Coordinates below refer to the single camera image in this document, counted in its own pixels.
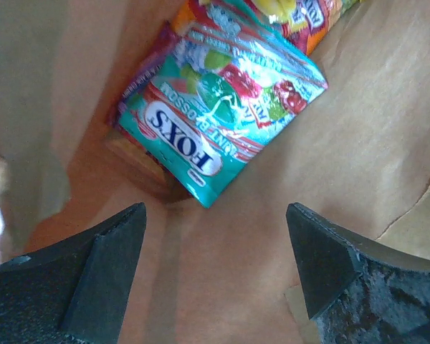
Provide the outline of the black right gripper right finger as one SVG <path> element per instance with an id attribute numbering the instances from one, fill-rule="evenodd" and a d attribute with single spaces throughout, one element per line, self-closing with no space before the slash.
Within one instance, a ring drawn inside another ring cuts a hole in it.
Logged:
<path id="1" fill-rule="evenodd" d="M 382 245 L 299 203 L 286 220 L 321 343 L 430 343 L 430 260 Z"/>

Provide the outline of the teal Fox's mint blossom bag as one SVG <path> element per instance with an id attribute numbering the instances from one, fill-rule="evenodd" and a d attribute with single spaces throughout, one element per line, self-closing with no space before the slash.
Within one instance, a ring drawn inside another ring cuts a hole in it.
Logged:
<path id="1" fill-rule="evenodd" d="M 118 125 L 210 207 L 327 86 L 291 46 L 195 24 L 121 101 Z"/>

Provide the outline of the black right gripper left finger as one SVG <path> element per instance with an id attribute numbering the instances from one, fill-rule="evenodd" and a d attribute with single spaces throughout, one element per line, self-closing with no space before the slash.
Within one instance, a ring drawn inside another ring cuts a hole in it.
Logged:
<path id="1" fill-rule="evenodd" d="M 117 343 L 145 228 L 133 204 L 0 264 L 0 343 Z"/>

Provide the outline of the orange Fox's fruits candy bag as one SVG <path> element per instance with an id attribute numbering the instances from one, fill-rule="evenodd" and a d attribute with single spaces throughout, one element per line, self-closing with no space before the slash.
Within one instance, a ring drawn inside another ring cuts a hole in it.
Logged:
<path id="1" fill-rule="evenodd" d="M 310 55 L 356 1 L 185 1 L 171 20 L 181 37 L 235 57 L 276 45 Z"/>

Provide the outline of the red paper bag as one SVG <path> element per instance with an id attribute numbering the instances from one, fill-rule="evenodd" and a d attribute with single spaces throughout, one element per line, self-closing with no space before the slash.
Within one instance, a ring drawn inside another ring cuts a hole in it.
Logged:
<path id="1" fill-rule="evenodd" d="M 328 90 L 209 209 L 161 200 L 105 114 L 180 1 L 0 1 L 3 259 L 143 202 L 121 343 L 301 343 L 285 213 L 430 257 L 430 1 L 364 1 L 317 46 Z"/>

